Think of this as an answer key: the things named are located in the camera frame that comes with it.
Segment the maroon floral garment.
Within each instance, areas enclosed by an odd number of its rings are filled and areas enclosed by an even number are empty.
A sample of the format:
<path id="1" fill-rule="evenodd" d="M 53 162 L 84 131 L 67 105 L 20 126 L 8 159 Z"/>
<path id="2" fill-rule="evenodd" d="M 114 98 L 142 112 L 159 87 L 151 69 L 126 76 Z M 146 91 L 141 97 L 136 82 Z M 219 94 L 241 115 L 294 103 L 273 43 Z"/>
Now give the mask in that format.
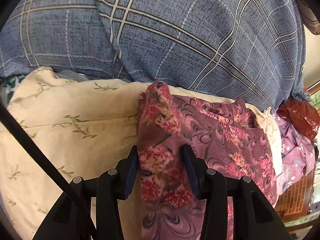
<path id="1" fill-rule="evenodd" d="M 143 239 L 199 239 L 206 202 L 192 193 L 180 148 L 188 144 L 226 177 L 249 176 L 274 205 L 275 171 L 267 135 L 242 99 L 210 103 L 172 95 L 162 81 L 138 100 Z"/>

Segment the purple floral garment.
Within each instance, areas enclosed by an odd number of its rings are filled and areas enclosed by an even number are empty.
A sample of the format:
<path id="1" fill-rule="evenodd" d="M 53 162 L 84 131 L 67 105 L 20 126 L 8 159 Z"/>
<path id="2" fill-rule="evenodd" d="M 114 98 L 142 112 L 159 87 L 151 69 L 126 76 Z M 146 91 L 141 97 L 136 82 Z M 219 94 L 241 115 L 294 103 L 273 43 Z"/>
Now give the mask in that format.
<path id="1" fill-rule="evenodd" d="M 281 137 L 282 173 L 277 178 L 277 194 L 281 195 L 314 169 L 316 154 L 310 139 L 279 115 L 275 117 Z"/>

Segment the cream leaf-print blanket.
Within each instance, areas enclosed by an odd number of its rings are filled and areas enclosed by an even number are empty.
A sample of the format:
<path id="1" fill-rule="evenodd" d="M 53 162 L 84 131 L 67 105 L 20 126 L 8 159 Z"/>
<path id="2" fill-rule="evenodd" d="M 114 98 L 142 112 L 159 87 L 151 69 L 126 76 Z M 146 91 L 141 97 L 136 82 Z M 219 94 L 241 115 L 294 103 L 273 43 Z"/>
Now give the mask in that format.
<path id="1" fill-rule="evenodd" d="M 64 178 L 68 181 L 76 176 L 90 179 L 115 167 L 133 145 L 137 146 L 139 95 L 151 84 L 120 80 L 76 82 L 58 77 L 49 67 L 42 67 L 18 86 L 9 103 L 9 112 Z M 210 103 L 235 101 L 168 87 L 172 95 Z M 280 161 L 275 156 L 274 136 L 266 130 L 276 123 L 267 120 L 256 107 L 246 103 L 245 106 L 255 114 L 259 127 L 267 135 L 276 178 Z M 130 239 L 143 239 L 140 181 L 141 172 L 133 200 L 120 206 L 123 229 Z"/>

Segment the dark red cloth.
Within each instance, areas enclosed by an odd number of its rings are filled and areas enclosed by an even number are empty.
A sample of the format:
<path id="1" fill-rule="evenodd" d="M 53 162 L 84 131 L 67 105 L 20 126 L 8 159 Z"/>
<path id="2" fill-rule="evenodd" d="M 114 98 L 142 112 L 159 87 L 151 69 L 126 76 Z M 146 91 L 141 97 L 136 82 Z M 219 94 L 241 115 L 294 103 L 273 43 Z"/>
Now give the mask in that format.
<path id="1" fill-rule="evenodd" d="M 306 100 L 298 101 L 288 98 L 277 109 L 277 114 L 293 124 L 295 129 L 310 141 L 314 141 L 319 130 L 319 113 Z"/>

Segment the blue plaid bed sheet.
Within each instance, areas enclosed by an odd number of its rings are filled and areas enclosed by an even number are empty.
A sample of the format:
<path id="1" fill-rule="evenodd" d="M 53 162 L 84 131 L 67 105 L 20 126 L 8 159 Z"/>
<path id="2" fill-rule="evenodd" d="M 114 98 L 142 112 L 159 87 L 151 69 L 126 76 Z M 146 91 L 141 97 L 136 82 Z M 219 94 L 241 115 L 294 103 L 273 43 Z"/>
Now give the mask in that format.
<path id="1" fill-rule="evenodd" d="M 1 31 L 1 78 L 48 66 L 260 110 L 302 91 L 304 63 L 295 0 L 18 0 Z"/>

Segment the beige striped pillow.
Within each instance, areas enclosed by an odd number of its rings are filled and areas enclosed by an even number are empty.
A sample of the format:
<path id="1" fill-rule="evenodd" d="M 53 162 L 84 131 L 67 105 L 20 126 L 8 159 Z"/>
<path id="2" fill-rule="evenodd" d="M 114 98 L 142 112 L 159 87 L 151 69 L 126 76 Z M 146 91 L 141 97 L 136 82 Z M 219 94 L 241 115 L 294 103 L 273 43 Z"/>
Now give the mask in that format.
<path id="1" fill-rule="evenodd" d="M 319 35 L 319 20 L 304 0 L 296 0 L 303 24 L 313 35 Z"/>

